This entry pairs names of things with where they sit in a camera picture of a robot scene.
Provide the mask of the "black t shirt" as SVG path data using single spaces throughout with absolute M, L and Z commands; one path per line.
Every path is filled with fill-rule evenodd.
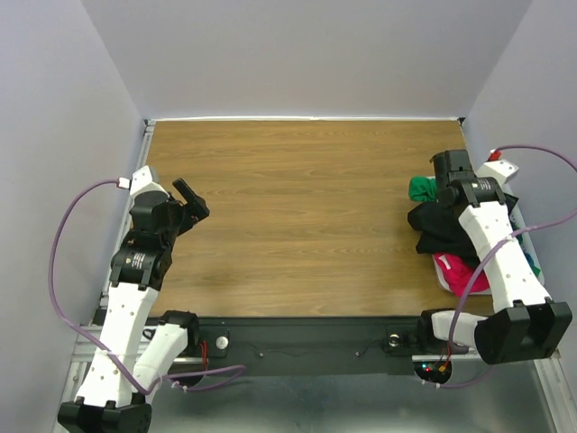
M 422 202 L 408 212 L 408 224 L 420 233 L 416 251 L 420 254 L 449 253 L 476 268 L 480 259 L 458 218 L 436 202 Z

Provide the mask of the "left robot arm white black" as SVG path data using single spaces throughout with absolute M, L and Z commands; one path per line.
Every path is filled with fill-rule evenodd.
M 148 431 L 151 403 L 172 362 L 200 347 L 197 315 L 172 310 L 161 318 L 146 351 L 138 352 L 176 240 L 209 216 L 205 200 L 183 179 L 172 183 L 180 198 L 149 176 L 110 183 L 129 190 L 133 225 L 111 260 L 109 301 L 100 335 L 62 319 L 96 347 L 78 393 L 59 408 L 57 421 L 68 432 Z

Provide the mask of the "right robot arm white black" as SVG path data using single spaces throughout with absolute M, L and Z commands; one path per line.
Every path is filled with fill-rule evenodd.
M 565 302 L 552 299 L 533 273 L 518 238 L 533 226 L 513 229 L 503 188 L 518 167 L 490 152 L 478 168 L 465 150 L 439 152 L 431 159 L 438 200 L 456 215 L 480 260 L 475 276 L 485 274 L 492 297 L 488 317 L 455 310 L 426 310 L 415 330 L 417 346 L 434 352 L 445 343 L 451 354 L 475 350 L 490 365 L 550 357 L 572 322 Z

